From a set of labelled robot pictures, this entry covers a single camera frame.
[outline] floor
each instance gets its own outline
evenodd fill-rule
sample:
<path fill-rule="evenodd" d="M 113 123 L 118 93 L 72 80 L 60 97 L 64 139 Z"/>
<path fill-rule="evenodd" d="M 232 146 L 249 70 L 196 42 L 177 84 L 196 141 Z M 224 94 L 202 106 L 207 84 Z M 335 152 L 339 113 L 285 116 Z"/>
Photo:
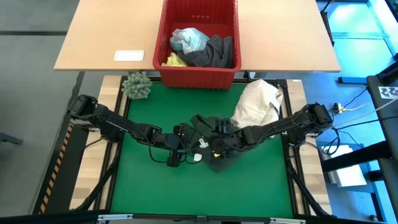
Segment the floor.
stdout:
<path fill-rule="evenodd" d="M 382 1 L 371 0 L 374 10 L 365 3 L 335 2 L 328 8 L 330 26 L 335 37 L 335 52 L 341 73 L 268 73 L 266 78 L 302 79 L 309 103 L 320 102 L 331 106 L 345 104 L 364 87 L 339 85 L 340 76 L 366 77 L 374 75 L 392 63 L 392 54 L 384 41 L 386 36 L 396 46 L 394 24 L 381 17 L 384 32 L 374 15 L 383 10 Z M 0 0 L 0 30 L 67 30 L 78 0 Z M 28 214 L 46 169 L 50 149 L 77 72 L 56 72 L 53 65 L 62 46 L 63 37 L 0 36 L 0 131 L 24 140 L 23 145 L 0 144 L 0 216 Z M 81 93 L 98 96 L 105 74 L 86 74 Z M 350 108 L 371 100 L 367 93 L 360 96 Z M 373 110 L 368 104 L 356 111 L 336 116 L 335 122 L 355 118 Z M 375 119 L 376 114 L 358 121 Z M 347 129 L 357 142 L 370 145 L 384 139 L 380 125 L 366 124 Z M 318 137 L 319 141 L 334 138 L 331 131 Z M 353 143 L 342 135 L 342 142 Z M 393 218 L 383 183 L 381 195 L 385 198 L 388 222 Z M 341 218 L 367 220 L 374 214 L 369 194 L 331 191 L 333 213 Z"/>

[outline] green succulent plant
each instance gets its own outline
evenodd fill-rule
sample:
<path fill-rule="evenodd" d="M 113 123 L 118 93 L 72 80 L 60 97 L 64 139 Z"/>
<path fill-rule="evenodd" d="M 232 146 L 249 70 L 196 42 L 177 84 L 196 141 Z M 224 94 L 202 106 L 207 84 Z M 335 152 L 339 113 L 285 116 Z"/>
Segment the green succulent plant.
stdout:
<path fill-rule="evenodd" d="M 141 72 L 136 72 L 128 76 L 122 86 L 122 91 L 127 94 L 127 97 L 137 100 L 148 97 L 152 82 Z"/>

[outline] green work surface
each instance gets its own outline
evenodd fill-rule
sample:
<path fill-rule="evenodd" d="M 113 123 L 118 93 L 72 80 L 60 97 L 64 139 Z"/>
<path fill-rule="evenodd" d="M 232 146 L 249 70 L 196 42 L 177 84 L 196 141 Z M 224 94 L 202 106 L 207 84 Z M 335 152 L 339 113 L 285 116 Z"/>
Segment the green work surface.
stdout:
<path fill-rule="evenodd" d="M 131 101 L 128 118 L 172 133 L 196 114 L 230 118 L 245 84 L 229 90 L 166 88 L 155 82 L 148 99 Z M 168 151 L 152 148 L 166 161 Z M 216 173 L 204 163 L 171 168 L 151 161 L 148 148 L 125 135 L 111 212 L 163 215 L 292 218 L 279 135 Z"/>

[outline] wooden table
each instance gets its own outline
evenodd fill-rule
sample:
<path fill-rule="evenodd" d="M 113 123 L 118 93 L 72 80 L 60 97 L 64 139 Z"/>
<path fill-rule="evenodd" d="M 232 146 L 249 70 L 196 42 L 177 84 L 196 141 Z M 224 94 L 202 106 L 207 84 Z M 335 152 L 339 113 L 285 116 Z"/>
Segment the wooden table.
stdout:
<path fill-rule="evenodd" d="M 56 70 L 153 70 L 162 0 L 81 0 Z M 315 0 L 238 2 L 242 70 L 341 70 Z M 141 62 L 115 62 L 143 50 Z"/>
<path fill-rule="evenodd" d="M 121 76 L 118 75 L 107 75 L 104 77 L 101 91 L 98 97 L 99 103 L 106 105 L 109 109 L 115 108 L 116 98 L 118 96 L 120 87 L 120 81 Z M 292 111 L 298 111 L 302 108 L 303 105 L 307 104 L 302 82 L 300 80 L 287 80 L 287 84 Z M 125 105 L 126 96 L 123 95 L 119 109 L 120 114 L 123 113 Z M 283 103 L 283 114 L 287 114 L 286 111 L 286 105 Z M 87 143 L 93 142 L 99 138 L 99 132 L 89 133 Z M 315 144 L 315 139 L 307 137 L 307 142 Z M 112 147 L 114 152 L 116 150 L 116 144 L 113 144 Z M 101 166 L 104 161 L 105 148 L 106 142 L 102 141 L 86 149 L 83 155 L 83 160 L 81 162 L 80 171 L 75 185 L 75 191 L 73 193 L 70 208 L 76 208 L 77 206 L 79 206 L 84 201 L 86 196 L 93 190 L 94 186 L 98 183 Z M 323 178 L 323 172 L 317 150 L 312 146 L 302 146 L 300 148 L 300 156 L 305 184 L 307 188 L 312 193 L 315 200 L 321 205 L 321 207 L 326 212 L 331 214 L 329 198 L 326 191 L 326 185 Z M 295 186 L 295 192 L 297 198 L 298 212 L 303 214 L 304 209 L 302 205 L 302 198 L 297 186 Z M 107 195 L 108 185 L 104 187 L 100 208 L 105 207 L 105 200 Z"/>

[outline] red plastic bin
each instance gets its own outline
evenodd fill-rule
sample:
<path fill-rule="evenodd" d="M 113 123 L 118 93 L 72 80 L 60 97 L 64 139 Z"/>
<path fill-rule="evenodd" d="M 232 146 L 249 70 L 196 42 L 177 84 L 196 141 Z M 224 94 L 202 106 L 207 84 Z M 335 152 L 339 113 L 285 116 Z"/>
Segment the red plastic bin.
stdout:
<path fill-rule="evenodd" d="M 233 68 L 166 67 L 175 29 L 194 27 L 209 38 L 233 38 Z M 238 0 L 164 0 L 153 64 L 168 87 L 228 89 L 241 69 Z"/>

